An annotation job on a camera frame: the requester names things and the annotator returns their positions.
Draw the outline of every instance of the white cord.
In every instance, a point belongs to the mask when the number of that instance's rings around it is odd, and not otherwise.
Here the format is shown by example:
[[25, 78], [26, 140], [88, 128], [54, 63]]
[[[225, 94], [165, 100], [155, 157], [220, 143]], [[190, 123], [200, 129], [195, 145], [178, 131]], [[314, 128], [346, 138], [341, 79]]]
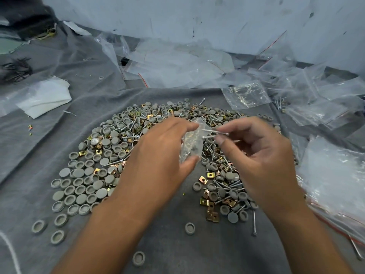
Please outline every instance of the white cord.
[[10, 240], [8, 239], [8, 237], [2, 231], [0, 231], [0, 236], [2, 237], [2, 239], [5, 241], [6, 245], [9, 248], [9, 251], [11, 253], [11, 258], [13, 259], [16, 274], [21, 274], [21, 266], [18, 262], [18, 258], [16, 257], [16, 253], [15, 253], [15, 250], [13, 248], [13, 245], [11, 245]]

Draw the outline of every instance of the white wall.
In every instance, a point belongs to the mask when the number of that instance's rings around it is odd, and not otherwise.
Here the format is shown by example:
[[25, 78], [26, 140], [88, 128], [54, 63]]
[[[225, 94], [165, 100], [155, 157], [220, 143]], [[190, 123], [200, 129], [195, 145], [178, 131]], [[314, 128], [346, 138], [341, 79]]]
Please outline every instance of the white wall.
[[285, 30], [299, 61], [365, 76], [365, 0], [43, 0], [56, 16], [134, 37], [256, 54]]

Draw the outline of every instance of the pile of hardware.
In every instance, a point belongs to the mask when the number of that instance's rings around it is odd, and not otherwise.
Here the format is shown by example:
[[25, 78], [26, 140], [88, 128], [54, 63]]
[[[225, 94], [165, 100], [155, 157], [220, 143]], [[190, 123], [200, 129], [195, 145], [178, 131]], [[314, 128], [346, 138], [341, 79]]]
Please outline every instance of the pile of hardware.
[[[238, 111], [213, 109], [203, 105], [203, 101], [199, 105], [190, 105], [189, 99], [178, 103], [169, 101], [166, 105], [146, 102], [140, 107], [134, 104], [94, 128], [91, 135], [79, 144], [79, 150], [69, 154], [70, 161], [67, 168], [60, 171], [60, 178], [51, 182], [51, 187], [57, 189], [53, 195], [55, 203], [52, 211], [59, 213], [67, 207], [65, 213], [55, 218], [56, 228], [64, 226], [70, 216], [83, 216], [92, 212], [95, 206], [111, 196], [135, 144], [151, 127], [167, 117], [180, 117], [189, 121], [201, 117], [214, 128], [227, 121], [249, 116]], [[258, 116], [269, 122], [273, 120], [266, 115]], [[280, 125], [274, 126], [280, 132]], [[205, 140], [202, 164], [207, 168], [207, 178], [200, 177], [193, 189], [200, 191], [203, 185], [206, 186], [200, 204], [208, 207], [208, 221], [219, 222], [218, 212], [215, 211], [217, 205], [220, 205], [220, 213], [227, 216], [231, 223], [236, 223], [238, 219], [247, 221], [248, 214], [245, 210], [255, 210], [258, 206], [246, 194], [238, 171], [224, 156], [213, 137], [214, 135], [209, 135], [202, 139]], [[38, 220], [32, 231], [41, 233], [46, 227], [44, 220]], [[64, 231], [58, 230], [52, 234], [51, 243], [59, 244], [65, 236]]]

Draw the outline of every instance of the gray fabric surface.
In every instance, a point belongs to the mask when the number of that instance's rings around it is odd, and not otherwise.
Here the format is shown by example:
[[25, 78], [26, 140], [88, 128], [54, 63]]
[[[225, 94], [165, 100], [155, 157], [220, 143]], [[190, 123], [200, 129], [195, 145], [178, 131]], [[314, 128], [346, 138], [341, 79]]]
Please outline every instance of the gray fabric surface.
[[[76, 36], [68, 28], [64, 30], [59, 28], [54, 39], [22, 47], [12, 57], [32, 58], [30, 63], [36, 74], [25, 80], [27, 83], [50, 74], [67, 79], [73, 100], [37, 119], [28, 118], [19, 110], [0, 118], [3, 142], [0, 230], [12, 241], [23, 273], [49, 273], [89, 218], [80, 215], [71, 217], [62, 228], [67, 234], [66, 240], [59, 246], [51, 246], [50, 236], [57, 230], [53, 225], [57, 214], [51, 210], [52, 195], [56, 190], [50, 187], [50, 182], [58, 178], [59, 171], [67, 166], [68, 154], [77, 150], [78, 144], [89, 136], [92, 128], [127, 106], [146, 101], [162, 104], [188, 97], [194, 103], [206, 98], [207, 105], [229, 109], [219, 89], [122, 90], [124, 82], [101, 47], [90, 37]], [[0, 57], [0, 62], [6, 59], [9, 57]], [[273, 115], [278, 120], [278, 115], [271, 108], [263, 105], [247, 110], [246, 114]], [[63, 110], [76, 114], [76, 117], [63, 113]], [[282, 117], [291, 131], [296, 130], [295, 126], [286, 122], [290, 119]], [[31, 137], [29, 124], [34, 127]], [[146, 254], [144, 266], [135, 268], [129, 263], [125, 273], [290, 273], [279, 237], [261, 210], [256, 217], [257, 238], [251, 236], [251, 212], [245, 224], [232, 225], [224, 218], [219, 224], [205, 220], [205, 208], [199, 205], [200, 195], [191, 189], [203, 173], [203, 166], [198, 164], [146, 231], [137, 247]], [[48, 227], [43, 234], [35, 236], [30, 230], [38, 219], [48, 221]], [[193, 236], [185, 234], [187, 222], [196, 226]], [[356, 262], [351, 246], [343, 238], [337, 242], [340, 242], [341, 250], [357, 272], [364, 273], [361, 271], [363, 264]], [[91, 251], [85, 250], [85, 256]], [[0, 273], [15, 273], [10, 253], [2, 240]]]

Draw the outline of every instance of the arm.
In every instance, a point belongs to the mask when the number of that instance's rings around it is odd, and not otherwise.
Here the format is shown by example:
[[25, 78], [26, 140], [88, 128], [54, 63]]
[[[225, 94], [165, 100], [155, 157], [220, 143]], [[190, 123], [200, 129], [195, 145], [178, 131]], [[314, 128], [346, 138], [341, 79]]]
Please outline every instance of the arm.
[[217, 130], [230, 133], [215, 140], [273, 223], [292, 272], [354, 273], [305, 203], [290, 141], [257, 117], [236, 119]]
[[197, 127], [181, 118], [169, 118], [139, 140], [113, 195], [95, 207], [75, 245], [52, 274], [121, 272], [144, 230], [199, 160], [191, 156], [179, 164], [181, 138]]

